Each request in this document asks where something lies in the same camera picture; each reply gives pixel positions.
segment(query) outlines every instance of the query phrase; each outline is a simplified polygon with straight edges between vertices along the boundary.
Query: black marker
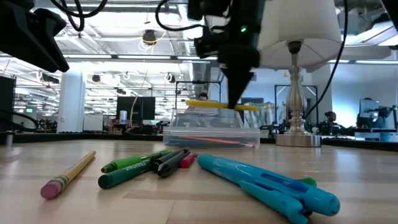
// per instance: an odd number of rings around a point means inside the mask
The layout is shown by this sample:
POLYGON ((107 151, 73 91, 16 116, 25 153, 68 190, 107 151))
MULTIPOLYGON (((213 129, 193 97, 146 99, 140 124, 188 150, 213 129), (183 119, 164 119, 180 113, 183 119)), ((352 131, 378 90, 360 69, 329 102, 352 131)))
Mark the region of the black marker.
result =
POLYGON ((180 166, 181 160, 189 154, 190 154, 190 151, 187 149, 184 149, 178 155, 165 161, 164 163, 159 165, 157 175, 159 175, 161 177, 168 177, 170 174, 172 174, 174 171, 176 171, 178 169, 178 167, 180 166))
POLYGON ((177 152, 173 152, 173 153, 167 154, 167 155, 162 156, 160 158, 152 158, 152 159, 150 159, 150 163, 151 163, 150 168, 154 172, 157 172, 157 170, 159 169, 159 165, 161 165, 162 163, 166 162, 171 157, 174 157, 177 154, 180 154, 181 152, 182 152, 182 150, 179 150, 177 152))

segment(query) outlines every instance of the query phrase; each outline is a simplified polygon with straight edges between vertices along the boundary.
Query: lamp base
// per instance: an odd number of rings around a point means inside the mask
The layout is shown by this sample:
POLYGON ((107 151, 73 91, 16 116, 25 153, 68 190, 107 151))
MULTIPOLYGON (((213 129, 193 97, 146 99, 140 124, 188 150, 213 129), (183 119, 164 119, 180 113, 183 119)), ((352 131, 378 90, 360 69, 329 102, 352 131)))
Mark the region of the lamp base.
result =
POLYGON ((275 144, 277 146, 290 147, 321 147, 321 136, 312 134, 277 134, 275 144))

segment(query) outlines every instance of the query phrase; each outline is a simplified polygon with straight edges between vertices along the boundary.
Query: lamp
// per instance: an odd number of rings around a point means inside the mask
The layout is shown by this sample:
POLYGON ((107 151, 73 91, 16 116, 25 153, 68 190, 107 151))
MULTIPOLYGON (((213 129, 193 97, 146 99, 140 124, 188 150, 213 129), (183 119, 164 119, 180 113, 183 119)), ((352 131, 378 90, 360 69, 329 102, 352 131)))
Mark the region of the lamp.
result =
POLYGON ((276 144, 319 147, 320 136, 304 129, 302 115, 307 102, 300 68, 327 62, 338 55, 341 36, 333 0, 267 1, 257 47, 261 65, 290 72, 287 109, 292 119, 290 129, 276 136, 276 144))

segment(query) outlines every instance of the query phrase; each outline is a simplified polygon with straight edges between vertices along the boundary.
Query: wooden table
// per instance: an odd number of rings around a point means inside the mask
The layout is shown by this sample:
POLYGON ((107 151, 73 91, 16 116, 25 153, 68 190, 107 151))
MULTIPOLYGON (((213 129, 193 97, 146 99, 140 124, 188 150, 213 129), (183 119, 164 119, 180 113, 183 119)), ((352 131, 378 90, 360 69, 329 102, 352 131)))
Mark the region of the wooden table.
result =
MULTIPOLYGON (((60 141, 0 147, 0 218, 14 224, 276 224, 288 221, 198 164, 160 179, 146 173, 101 190, 100 168, 114 158, 163 149, 161 142, 60 141), (40 188, 88 151, 96 159, 52 201, 40 188)), ((398 154, 342 147, 194 150, 247 162, 293 178, 313 177, 341 202, 335 217, 310 223, 398 223, 398 154)))

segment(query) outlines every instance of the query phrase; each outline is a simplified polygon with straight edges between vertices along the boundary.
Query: clear plastic box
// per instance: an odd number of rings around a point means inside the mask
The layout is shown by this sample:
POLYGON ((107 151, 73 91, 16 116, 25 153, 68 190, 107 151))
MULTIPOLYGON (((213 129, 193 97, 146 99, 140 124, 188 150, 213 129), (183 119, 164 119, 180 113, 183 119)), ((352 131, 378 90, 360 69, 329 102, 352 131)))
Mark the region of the clear plastic box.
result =
POLYGON ((163 142, 170 147, 258 148, 260 130, 245 128, 237 111, 196 107, 173 111, 163 142))

